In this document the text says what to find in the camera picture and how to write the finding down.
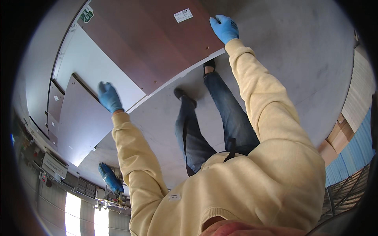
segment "blue corrugated wall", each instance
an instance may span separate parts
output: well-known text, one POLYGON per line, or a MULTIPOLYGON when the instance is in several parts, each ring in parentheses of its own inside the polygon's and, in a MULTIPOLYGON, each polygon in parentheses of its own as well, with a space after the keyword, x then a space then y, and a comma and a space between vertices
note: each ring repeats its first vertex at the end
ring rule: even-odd
POLYGON ((369 108, 362 124, 339 157, 325 168, 326 187, 338 183, 367 165, 373 158, 369 108))

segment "blue rubber glove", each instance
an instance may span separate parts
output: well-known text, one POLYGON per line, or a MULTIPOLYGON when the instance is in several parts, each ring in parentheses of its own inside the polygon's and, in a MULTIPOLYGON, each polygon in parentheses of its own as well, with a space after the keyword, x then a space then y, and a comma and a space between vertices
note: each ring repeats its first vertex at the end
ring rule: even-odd
POLYGON ((215 19, 210 17, 210 25, 224 44, 227 44, 231 39, 239 38, 237 25, 230 17, 224 15, 216 15, 215 19))
POLYGON ((111 83, 107 82, 106 84, 103 84, 101 81, 98 84, 98 94, 100 100, 100 103, 112 114, 116 110, 123 110, 121 101, 119 100, 118 94, 115 90, 115 88, 112 86, 111 83))

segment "factory floor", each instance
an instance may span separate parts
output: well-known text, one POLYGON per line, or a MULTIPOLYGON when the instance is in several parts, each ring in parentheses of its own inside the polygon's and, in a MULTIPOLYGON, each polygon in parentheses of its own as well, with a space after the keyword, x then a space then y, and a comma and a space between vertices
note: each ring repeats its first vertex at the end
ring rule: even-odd
MULTIPOLYGON (((317 147, 332 130, 348 92, 356 44, 353 27, 331 0, 200 0, 214 16, 230 16, 240 38, 257 59, 287 89, 302 127, 317 147)), ((222 76, 245 110, 228 55, 215 59, 222 76)), ((181 102, 173 95, 177 86, 198 101, 196 114, 205 139, 218 152, 225 150, 219 112, 203 84, 200 66, 172 82, 130 113, 156 154, 164 181, 174 188, 187 178, 185 162, 174 134, 181 102)), ((100 186, 97 171, 103 161, 118 166, 115 143, 109 133, 79 165, 81 176, 100 186)))

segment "green label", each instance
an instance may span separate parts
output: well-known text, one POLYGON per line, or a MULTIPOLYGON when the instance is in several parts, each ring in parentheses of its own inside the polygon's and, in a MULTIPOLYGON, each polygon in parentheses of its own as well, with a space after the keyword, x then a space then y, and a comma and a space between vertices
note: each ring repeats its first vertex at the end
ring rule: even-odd
POLYGON ((84 21, 84 23, 88 23, 93 17, 93 9, 90 6, 87 6, 84 11, 80 15, 80 19, 84 21))
POLYGON ((92 11, 89 11, 89 12, 85 15, 85 17, 84 17, 84 22, 85 22, 85 23, 88 23, 88 22, 91 20, 92 17, 93 17, 93 12, 92 12, 92 11))

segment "leg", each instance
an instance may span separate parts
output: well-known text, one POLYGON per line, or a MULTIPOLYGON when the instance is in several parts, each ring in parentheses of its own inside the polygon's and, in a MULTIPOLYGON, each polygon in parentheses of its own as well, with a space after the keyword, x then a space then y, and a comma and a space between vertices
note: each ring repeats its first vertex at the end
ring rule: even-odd
POLYGON ((187 96, 182 96, 181 101, 180 113, 175 124, 175 134, 178 145, 180 146, 185 159, 183 128, 185 119, 188 119, 186 135, 187 165, 194 171, 194 173, 197 173, 201 169, 202 164, 217 152, 208 144, 201 134, 193 103, 187 96))
POLYGON ((247 156, 260 144, 247 114, 217 72, 206 74, 204 82, 222 117, 226 151, 230 151, 228 140, 233 137, 236 152, 247 156))

